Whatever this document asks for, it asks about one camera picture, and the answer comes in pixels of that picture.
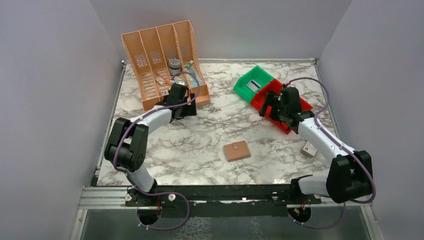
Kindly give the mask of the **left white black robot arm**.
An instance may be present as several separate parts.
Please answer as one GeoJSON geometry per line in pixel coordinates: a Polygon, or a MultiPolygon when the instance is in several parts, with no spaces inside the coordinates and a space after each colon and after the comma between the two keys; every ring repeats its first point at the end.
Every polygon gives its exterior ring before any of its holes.
{"type": "Polygon", "coordinates": [[[104,158],[113,168],[127,177],[140,193],[155,196],[156,180],[144,165],[147,156],[148,137],[158,128],[186,116],[194,116],[196,98],[200,91],[189,93],[185,85],[174,83],[168,95],[149,111],[131,119],[117,118],[112,126],[104,158]]]}

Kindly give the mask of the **orange plastic file organizer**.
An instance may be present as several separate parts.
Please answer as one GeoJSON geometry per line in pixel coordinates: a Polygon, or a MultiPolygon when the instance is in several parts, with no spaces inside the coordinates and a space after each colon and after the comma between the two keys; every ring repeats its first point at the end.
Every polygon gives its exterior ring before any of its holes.
{"type": "Polygon", "coordinates": [[[181,61],[181,71],[185,71],[189,61],[194,61],[188,72],[196,71],[204,84],[190,87],[187,80],[189,74],[182,74],[177,79],[185,81],[190,93],[200,91],[195,100],[198,107],[211,103],[209,89],[200,68],[194,29],[189,20],[124,33],[121,39],[136,76],[145,111],[163,100],[168,93],[172,78],[168,60],[171,58],[181,61]],[[160,85],[155,80],[157,76],[167,79],[168,84],[160,85]]]}

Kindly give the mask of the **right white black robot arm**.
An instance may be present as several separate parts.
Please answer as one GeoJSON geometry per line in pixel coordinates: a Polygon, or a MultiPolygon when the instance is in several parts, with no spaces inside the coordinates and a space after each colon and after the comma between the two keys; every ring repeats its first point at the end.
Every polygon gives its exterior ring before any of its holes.
{"type": "Polygon", "coordinates": [[[361,203],[360,198],[366,196],[374,199],[376,186],[370,154],[344,144],[327,131],[312,111],[303,110],[299,91],[295,87],[284,86],[279,94],[273,91],[266,93],[259,115],[286,124],[310,142],[330,163],[327,175],[306,175],[293,179],[293,194],[320,195],[336,203],[361,203]]]}

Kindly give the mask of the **red plastic double bin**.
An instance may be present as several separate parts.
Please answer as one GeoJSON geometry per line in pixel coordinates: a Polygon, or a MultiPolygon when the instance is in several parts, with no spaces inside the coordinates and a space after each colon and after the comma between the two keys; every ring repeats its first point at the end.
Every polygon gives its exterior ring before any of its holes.
{"type": "Polygon", "coordinates": [[[262,87],[250,105],[286,135],[291,131],[297,132],[299,122],[314,115],[313,107],[300,97],[297,88],[277,79],[262,87]]]}

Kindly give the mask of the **green plastic bin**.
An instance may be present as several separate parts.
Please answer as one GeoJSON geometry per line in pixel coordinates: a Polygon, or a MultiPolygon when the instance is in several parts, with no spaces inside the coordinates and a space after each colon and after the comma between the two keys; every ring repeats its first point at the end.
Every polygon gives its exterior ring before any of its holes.
{"type": "Polygon", "coordinates": [[[243,100],[250,103],[259,90],[273,79],[274,77],[272,75],[256,65],[237,80],[233,90],[243,100]]]}

